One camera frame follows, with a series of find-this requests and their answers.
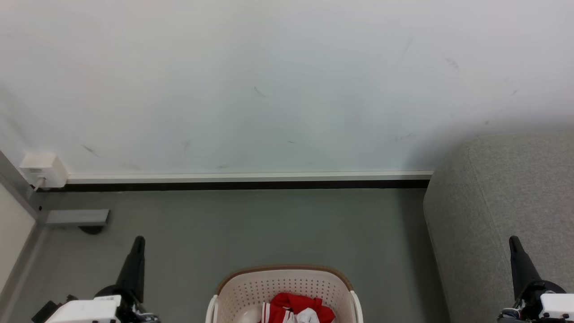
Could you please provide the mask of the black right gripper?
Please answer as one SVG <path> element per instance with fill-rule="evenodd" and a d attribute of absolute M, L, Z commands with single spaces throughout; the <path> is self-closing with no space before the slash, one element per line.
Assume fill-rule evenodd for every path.
<path fill-rule="evenodd" d="M 499 323 L 565 323 L 566 291 L 542 280 L 517 236 L 509 239 L 515 303 L 501 310 Z"/>

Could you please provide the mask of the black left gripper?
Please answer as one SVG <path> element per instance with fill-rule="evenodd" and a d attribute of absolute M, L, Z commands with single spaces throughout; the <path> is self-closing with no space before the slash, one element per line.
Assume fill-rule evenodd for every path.
<path fill-rule="evenodd" d="M 160 317 L 145 310 L 145 244 L 143 236 L 135 238 L 122 266 L 117 285 L 107 286 L 95 294 L 94 299 L 119 301 L 112 319 L 101 323 L 159 323 Z"/>

